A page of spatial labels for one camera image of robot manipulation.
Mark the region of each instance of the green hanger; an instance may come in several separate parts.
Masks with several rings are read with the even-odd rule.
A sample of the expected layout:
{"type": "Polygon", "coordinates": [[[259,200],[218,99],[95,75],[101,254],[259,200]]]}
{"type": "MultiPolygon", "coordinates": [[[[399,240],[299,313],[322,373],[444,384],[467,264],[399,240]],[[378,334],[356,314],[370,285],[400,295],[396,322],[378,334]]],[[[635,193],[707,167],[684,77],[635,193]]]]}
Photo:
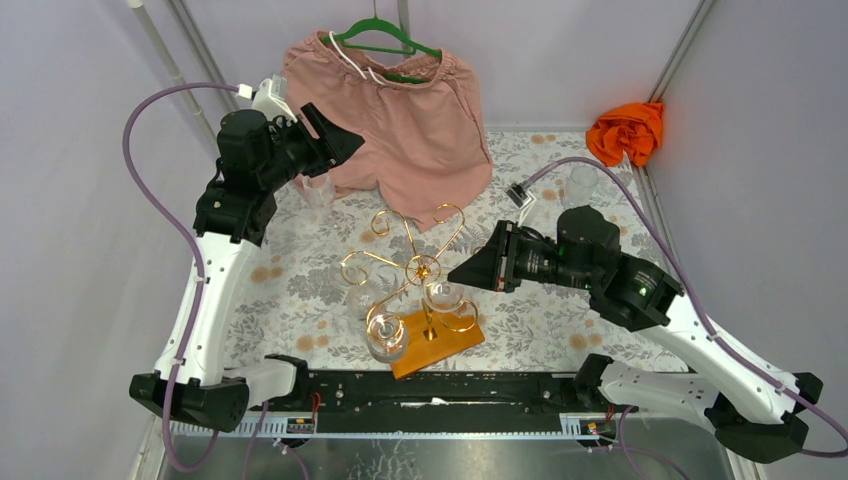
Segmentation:
{"type": "MultiPolygon", "coordinates": [[[[338,35],[333,35],[333,38],[335,38],[339,45],[347,48],[356,48],[359,50],[368,50],[371,52],[399,53],[401,55],[415,55],[420,51],[439,59],[442,58],[442,52],[429,47],[425,47],[420,43],[414,42],[411,38],[409,38],[406,33],[403,32],[403,30],[399,29],[391,22],[387,22],[385,20],[377,18],[376,16],[374,16],[374,18],[366,18],[364,20],[360,20],[354,23],[348,31],[340,33],[338,35]],[[412,50],[399,50],[396,48],[386,47],[371,47],[368,45],[354,45],[352,43],[347,42],[348,39],[353,38],[362,32],[368,31],[388,33],[389,35],[398,39],[400,43],[406,45],[407,47],[410,47],[412,50]]],[[[324,37],[321,39],[321,41],[324,43],[329,43],[330,37],[324,37]]],[[[383,76],[386,77],[386,79],[388,80],[399,83],[427,83],[430,81],[426,78],[406,77],[403,75],[397,75],[392,73],[387,73],[383,76]]]]}

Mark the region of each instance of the table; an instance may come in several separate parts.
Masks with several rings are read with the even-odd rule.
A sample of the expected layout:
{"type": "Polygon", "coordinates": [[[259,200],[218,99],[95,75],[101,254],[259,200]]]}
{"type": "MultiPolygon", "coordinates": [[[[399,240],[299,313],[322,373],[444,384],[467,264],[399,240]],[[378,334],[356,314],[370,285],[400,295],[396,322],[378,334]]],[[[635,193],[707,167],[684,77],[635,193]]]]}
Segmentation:
{"type": "MultiPolygon", "coordinates": [[[[594,158],[582,133],[489,132],[487,138],[494,178],[464,210],[465,228],[440,259],[446,267],[461,263],[485,244],[498,219],[517,219],[517,208],[504,193],[509,184],[523,181],[558,158],[594,158]]],[[[560,196],[570,168],[560,167],[531,190],[539,202],[529,226],[545,235],[555,236],[556,219],[562,211],[560,196]]],[[[638,198],[630,166],[622,164],[613,170],[638,198]]],[[[603,175],[591,204],[621,228],[622,250],[660,260],[659,247],[647,229],[603,175]]],[[[371,232],[371,218],[386,208],[377,191],[337,199],[333,211],[323,218],[307,208],[291,185],[278,192],[277,205],[259,263],[245,276],[235,302],[226,342],[227,366],[282,353],[307,360],[313,369],[388,370],[388,365],[369,354],[364,323],[347,313],[344,296],[348,287],[341,281],[339,262],[354,250],[367,249],[405,264],[412,252],[401,224],[394,221],[386,237],[371,232]]],[[[414,225],[411,228],[417,245],[432,255],[457,224],[455,216],[424,234],[414,225]]],[[[402,270],[392,267],[371,271],[371,279],[386,292],[400,286],[403,276],[402,270]]],[[[409,289],[389,306],[411,310],[418,298],[418,292],[409,289]]],[[[687,370],[682,360],[663,347],[601,320],[589,310],[585,291],[524,282],[512,294],[474,290],[472,298],[480,308],[479,323],[486,341],[430,369],[576,371],[594,352],[649,371],[687,370]]]]}

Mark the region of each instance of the clear glass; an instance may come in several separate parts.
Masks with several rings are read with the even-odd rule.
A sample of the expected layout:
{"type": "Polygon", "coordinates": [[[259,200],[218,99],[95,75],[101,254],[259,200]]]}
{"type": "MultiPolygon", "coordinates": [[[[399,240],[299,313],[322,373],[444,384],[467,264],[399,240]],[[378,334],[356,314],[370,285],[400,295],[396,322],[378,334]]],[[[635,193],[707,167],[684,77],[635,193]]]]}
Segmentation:
{"type": "Polygon", "coordinates": [[[442,277],[425,282],[422,294],[428,307],[437,312],[452,312],[462,304],[465,287],[442,277]]]}
{"type": "Polygon", "coordinates": [[[336,187],[333,179],[325,173],[317,177],[303,176],[303,196],[310,208],[320,213],[328,212],[336,199],[336,187]]]}
{"type": "Polygon", "coordinates": [[[409,330],[397,315],[380,312],[371,317],[365,329],[365,343],[375,360],[393,363],[406,353],[409,330]]]}
{"type": "Polygon", "coordinates": [[[385,297],[386,294],[372,282],[365,282],[362,285],[352,285],[345,297],[347,312],[356,320],[365,320],[368,310],[371,310],[371,307],[375,303],[385,297]]]}
{"type": "Polygon", "coordinates": [[[595,167],[589,165],[574,167],[565,184],[562,206],[572,208],[588,204],[597,185],[598,170],[595,167]]]}

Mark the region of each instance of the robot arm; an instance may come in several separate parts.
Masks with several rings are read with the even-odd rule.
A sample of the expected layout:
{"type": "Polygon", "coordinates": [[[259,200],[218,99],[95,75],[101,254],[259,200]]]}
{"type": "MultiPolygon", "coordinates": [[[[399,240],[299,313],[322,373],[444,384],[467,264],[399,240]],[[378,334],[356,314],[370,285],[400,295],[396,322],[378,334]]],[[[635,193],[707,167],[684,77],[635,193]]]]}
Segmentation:
{"type": "Polygon", "coordinates": [[[224,370],[231,303],[277,209],[274,192],[299,174],[316,176],[341,165],[364,140],[331,123],[310,103],[301,112],[317,133],[314,138],[307,122],[286,105],[284,94],[285,81],[276,75],[263,81],[255,94],[240,87],[239,95],[252,98],[253,108],[221,120],[221,157],[197,202],[193,225],[206,277],[197,278],[192,264],[177,321],[153,373],[135,375],[130,384],[130,396],[159,416],[199,282],[204,292],[177,371],[172,418],[229,432],[247,409],[295,388],[296,362],[284,357],[224,370]]]}
{"type": "MultiPolygon", "coordinates": [[[[488,243],[448,275],[452,282],[507,293],[522,279],[588,290],[589,306],[601,318],[664,346],[703,377],[645,372],[592,354],[575,378],[587,406],[629,404],[673,415],[760,463],[803,447],[808,427],[796,416],[801,406],[722,350],[681,285],[653,263],[622,253],[618,227],[591,207],[563,212],[556,242],[501,220],[488,243]]],[[[745,359],[816,403],[818,378],[782,371],[714,326],[745,359]]]]}

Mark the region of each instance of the pink shorts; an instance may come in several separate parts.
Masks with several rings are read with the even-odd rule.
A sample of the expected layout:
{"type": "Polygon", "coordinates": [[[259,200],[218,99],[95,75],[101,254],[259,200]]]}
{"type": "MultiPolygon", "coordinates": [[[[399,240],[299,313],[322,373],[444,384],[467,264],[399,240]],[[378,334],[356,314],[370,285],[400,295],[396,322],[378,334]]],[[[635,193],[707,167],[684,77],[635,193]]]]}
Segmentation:
{"type": "Polygon", "coordinates": [[[365,138],[344,165],[330,171],[336,193],[379,188],[389,208],[425,231],[434,210],[452,203],[467,207],[492,179],[480,91],[474,71],[442,50],[442,58],[419,56],[386,66],[363,51],[343,48],[370,75],[363,79],[317,32],[291,47],[283,76],[292,108],[312,102],[330,121],[365,138]],[[395,73],[430,79],[395,83],[395,73]]]}

